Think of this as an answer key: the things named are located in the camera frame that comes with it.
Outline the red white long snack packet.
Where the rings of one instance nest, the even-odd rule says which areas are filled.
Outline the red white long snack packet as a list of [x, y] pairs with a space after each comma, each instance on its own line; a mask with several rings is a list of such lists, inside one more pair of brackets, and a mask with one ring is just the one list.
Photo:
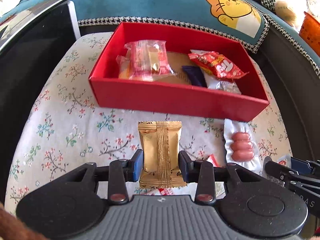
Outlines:
[[179, 167], [179, 153], [166, 156], [146, 154], [139, 185], [134, 194], [176, 195], [195, 194], [195, 183], [185, 182]]

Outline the white sausage snack packet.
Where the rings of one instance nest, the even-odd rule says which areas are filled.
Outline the white sausage snack packet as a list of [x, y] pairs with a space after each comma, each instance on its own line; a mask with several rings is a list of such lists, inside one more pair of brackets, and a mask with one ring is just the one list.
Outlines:
[[225, 119], [223, 137], [226, 163], [236, 163], [256, 174], [262, 171], [258, 146], [248, 123]]

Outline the beige plush toy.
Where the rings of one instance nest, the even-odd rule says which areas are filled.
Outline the beige plush toy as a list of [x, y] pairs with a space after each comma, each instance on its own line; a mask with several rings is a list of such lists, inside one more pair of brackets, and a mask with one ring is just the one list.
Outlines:
[[308, 10], [306, 0], [261, 0], [261, 4], [296, 30], [301, 28]]

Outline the red crinkly snack bag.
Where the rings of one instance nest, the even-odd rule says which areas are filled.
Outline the red crinkly snack bag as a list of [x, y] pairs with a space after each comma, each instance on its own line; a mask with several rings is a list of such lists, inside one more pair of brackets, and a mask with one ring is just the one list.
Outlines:
[[243, 72], [236, 64], [215, 51], [190, 53], [189, 59], [205, 73], [220, 80], [233, 82], [243, 78], [248, 72]]

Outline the orange plastic basket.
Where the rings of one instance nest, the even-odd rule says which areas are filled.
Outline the orange plastic basket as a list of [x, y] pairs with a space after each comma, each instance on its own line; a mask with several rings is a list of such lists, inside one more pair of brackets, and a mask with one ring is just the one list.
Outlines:
[[304, 21], [300, 29], [300, 37], [320, 55], [320, 23], [308, 12], [304, 12]]

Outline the clear orange pastry packet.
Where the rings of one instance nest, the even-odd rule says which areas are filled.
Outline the clear orange pastry packet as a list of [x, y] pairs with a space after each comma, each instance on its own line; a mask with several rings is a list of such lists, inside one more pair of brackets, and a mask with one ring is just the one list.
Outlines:
[[131, 79], [131, 69], [130, 69], [130, 59], [128, 57], [124, 57], [121, 55], [118, 55], [116, 58], [116, 62], [119, 65], [119, 78], [120, 79]]

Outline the white spicy gluten snack packet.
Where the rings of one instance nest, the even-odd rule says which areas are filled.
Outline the white spicy gluten snack packet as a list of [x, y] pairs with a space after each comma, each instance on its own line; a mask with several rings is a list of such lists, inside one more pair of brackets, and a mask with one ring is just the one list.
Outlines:
[[236, 83], [218, 80], [214, 76], [208, 75], [205, 72], [203, 72], [203, 75], [208, 89], [218, 89], [225, 92], [241, 95], [240, 89], [238, 88]]

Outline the gold foil snack packet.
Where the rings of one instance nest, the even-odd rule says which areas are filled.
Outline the gold foil snack packet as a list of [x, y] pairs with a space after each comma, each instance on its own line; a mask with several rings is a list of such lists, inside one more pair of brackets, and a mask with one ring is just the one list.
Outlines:
[[142, 189], [182, 187], [184, 182], [179, 164], [180, 121], [143, 121], [138, 123], [144, 153], [139, 185]]

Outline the red cardboard box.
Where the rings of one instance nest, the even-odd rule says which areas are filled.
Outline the red cardboard box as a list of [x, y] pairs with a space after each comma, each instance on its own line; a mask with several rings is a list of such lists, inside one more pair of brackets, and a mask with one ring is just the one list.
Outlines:
[[[126, 43], [138, 40], [164, 40], [169, 51], [180, 54], [187, 54], [191, 49], [220, 52], [246, 72], [245, 77], [236, 81], [241, 94], [192, 85], [119, 79], [116, 57], [125, 55]], [[270, 103], [253, 62], [240, 42], [172, 25], [121, 23], [88, 80], [100, 107], [248, 122]]]

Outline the clear red pastry packet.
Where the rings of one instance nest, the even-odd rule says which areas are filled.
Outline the clear red pastry packet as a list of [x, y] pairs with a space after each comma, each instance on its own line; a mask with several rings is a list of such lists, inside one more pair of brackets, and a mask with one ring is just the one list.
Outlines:
[[152, 82], [175, 74], [168, 61], [165, 41], [138, 40], [126, 43], [124, 48], [127, 79]]

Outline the dark purple snack packet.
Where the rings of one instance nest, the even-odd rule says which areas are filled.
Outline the dark purple snack packet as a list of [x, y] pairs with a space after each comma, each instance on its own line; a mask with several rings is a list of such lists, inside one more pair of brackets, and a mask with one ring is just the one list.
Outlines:
[[197, 87], [204, 87], [207, 88], [207, 83], [204, 78], [204, 74], [200, 67], [197, 66], [182, 66], [182, 70], [188, 76], [191, 84]]

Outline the teal houndstooth-trimmed sofa cover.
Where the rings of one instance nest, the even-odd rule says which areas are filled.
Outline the teal houndstooth-trimmed sofa cover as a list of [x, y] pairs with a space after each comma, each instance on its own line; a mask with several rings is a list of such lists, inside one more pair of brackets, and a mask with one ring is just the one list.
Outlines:
[[[22, 0], [14, 9], [4, 14], [1, 21], [35, 6], [45, 0]], [[248, 4], [261, 19], [254, 28], [255, 35], [232, 29], [221, 24], [213, 12], [213, 4], [206, 0], [72, 0], [82, 27], [117, 25], [120, 22], [159, 23], [202, 30], [239, 41], [256, 53], [274, 27], [298, 50], [319, 74], [319, 56], [306, 44], [298, 33], [278, 16], [252, 0], [240, 0]]]

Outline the black glossy side table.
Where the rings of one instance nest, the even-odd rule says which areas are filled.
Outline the black glossy side table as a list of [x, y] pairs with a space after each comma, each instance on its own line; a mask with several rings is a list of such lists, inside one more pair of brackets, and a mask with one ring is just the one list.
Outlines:
[[1, 202], [11, 162], [36, 98], [80, 38], [72, 0], [46, 0], [1, 24]]

